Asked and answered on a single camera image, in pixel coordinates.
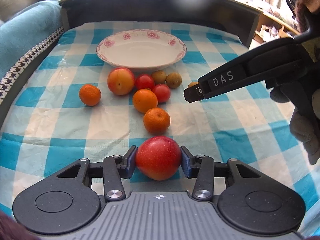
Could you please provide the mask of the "gloved right hand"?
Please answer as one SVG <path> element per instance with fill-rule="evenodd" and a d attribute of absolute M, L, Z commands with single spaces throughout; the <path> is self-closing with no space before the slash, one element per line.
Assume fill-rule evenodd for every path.
<path fill-rule="evenodd" d="M 311 97 L 312 120 L 301 113 L 302 107 L 293 111 L 290 120 L 290 132 L 300 142 L 308 154 L 309 163 L 315 165 L 319 160 L 319 89 Z"/>

